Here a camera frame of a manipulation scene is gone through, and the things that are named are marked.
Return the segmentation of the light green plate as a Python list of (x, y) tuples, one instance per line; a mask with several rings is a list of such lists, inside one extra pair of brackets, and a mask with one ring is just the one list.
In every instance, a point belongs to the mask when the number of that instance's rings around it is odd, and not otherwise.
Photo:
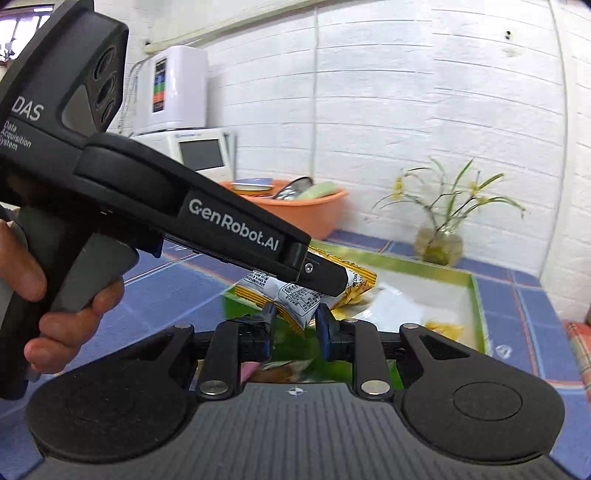
[(324, 198), (327, 196), (334, 195), (339, 192), (339, 186), (332, 181), (324, 181), (308, 187), (300, 195), (297, 195), (295, 200), (297, 201), (308, 201), (315, 200), (318, 198)]

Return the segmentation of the white appliance with screen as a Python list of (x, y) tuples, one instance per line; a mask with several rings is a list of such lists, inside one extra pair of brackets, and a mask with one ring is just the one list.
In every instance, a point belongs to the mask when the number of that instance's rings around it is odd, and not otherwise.
[(132, 139), (216, 182), (235, 179), (236, 136), (232, 130), (178, 129)]

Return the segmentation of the blue plaid tablecloth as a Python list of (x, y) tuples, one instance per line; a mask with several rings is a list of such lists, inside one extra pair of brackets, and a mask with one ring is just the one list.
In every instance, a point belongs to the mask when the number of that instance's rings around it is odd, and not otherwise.
[[(581, 479), (590, 476), (590, 406), (565, 329), (532, 275), (464, 259), (476, 280), (492, 356), (539, 376), (562, 396), (566, 418), (553, 457)], [(122, 303), (107, 314), (73, 367), (84, 365), (170, 324), (211, 330), (225, 317), (223, 297), (242, 268), (168, 243), (160, 258), (141, 256), (125, 277)]]

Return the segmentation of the orange plastic basin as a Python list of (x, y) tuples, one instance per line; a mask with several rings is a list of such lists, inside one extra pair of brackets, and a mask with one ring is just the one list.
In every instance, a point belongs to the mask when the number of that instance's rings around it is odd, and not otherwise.
[(332, 195), (310, 200), (274, 200), (260, 195), (243, 195), (243, 198), (300, 228), (315, 240), (325, 240), (344, 217), (348, 195), (346, 189), (339, 187)]

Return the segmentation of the metal lid in basin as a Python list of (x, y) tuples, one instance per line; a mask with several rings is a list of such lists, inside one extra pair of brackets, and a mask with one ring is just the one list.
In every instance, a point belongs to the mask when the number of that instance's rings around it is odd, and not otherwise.
[(280, 189), (273, 200), (294, 200), (302, 193), (314, 186), (314, 180), (311, 177), (300, 177), (290, 181), (286, 186)]

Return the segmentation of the orange plaid cloth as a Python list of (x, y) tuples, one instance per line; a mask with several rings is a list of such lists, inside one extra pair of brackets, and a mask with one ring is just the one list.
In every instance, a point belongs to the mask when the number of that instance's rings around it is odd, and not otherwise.
[(591, 400), (591, 328), (587, 323), (566, 322), (571, 349), (576, 357), (587, 400)]

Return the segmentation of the yellow white snack packet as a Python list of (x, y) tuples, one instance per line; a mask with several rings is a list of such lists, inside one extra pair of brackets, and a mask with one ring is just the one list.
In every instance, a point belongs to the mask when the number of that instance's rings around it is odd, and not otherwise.
[(325, 260), (338, 264), (346, 271), (346, 287), (337, 296), (329, 296), (304, 286), (286, 283), (253, 271), (235, 285), (235, 295), (263, 308), (267, 302), (276, 304), (277, 313), (296, 331), (304, 331), (315, 317), (318, 305), (325, 303), (329, 309), (356, 304), (363, 294), (377, 285), (378, 274), (367, 267), (339, 258), (324, 250), (311, 249)]

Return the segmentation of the round tin can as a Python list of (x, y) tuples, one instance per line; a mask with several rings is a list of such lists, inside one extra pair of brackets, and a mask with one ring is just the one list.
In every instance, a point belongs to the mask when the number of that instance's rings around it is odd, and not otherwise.
[(245, 195), (266, 194), (273, 191), (273, 179), (266, 177), (237, 179), (231, 183), (231, 189)]

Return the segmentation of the white water purifier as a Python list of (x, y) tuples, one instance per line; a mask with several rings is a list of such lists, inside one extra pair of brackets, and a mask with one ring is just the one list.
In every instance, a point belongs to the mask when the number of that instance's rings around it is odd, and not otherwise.
[(204, 49), (171, 46), (139, 69), (133, 131), (204, 128), (208, 57)]

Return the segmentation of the glass vase with flowers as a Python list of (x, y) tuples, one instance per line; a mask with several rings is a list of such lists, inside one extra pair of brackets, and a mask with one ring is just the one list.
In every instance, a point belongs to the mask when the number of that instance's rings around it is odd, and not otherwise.
[(490, 187), (505, 178), (500, 172), (484, 176), (468, 160), (450, 176), (443, 163), (432, 157), (424, 166), (405, 168), (394, 179), (390, 193), (374, 203), (384, 210), (394, 205), (410, 205), (426, 217), (416, 234), (414, 252), (423, 262), (452, 267), (464, 254), (462, 224), (489, 205), (504, 205), (524, 216), (526, 208), (506, 195), (490, 194)]

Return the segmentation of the green cardboard box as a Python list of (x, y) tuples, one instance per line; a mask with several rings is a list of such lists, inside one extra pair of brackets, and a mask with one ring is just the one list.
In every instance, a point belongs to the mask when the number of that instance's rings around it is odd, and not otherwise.
[[(339, 308), (335, 318), (360, 313), (381, 331), (393, 332), (404, 323), (435, 325), (437, 330), (450, 326), (456, 329), (450, 338), (481, 353), (490, 352), (479, 291), (471, 274), (328, 242), (317, 241), (315, 248), (367, 267), (378, 276), (372, 290)], [(283, 318), (274, 319), (270, 360), (243, 365), (242, 379), (280, 384), (351, 382), (351, 363), (322, 358), (314, 326), (309, 323), (307, 329), (297, 330)]]

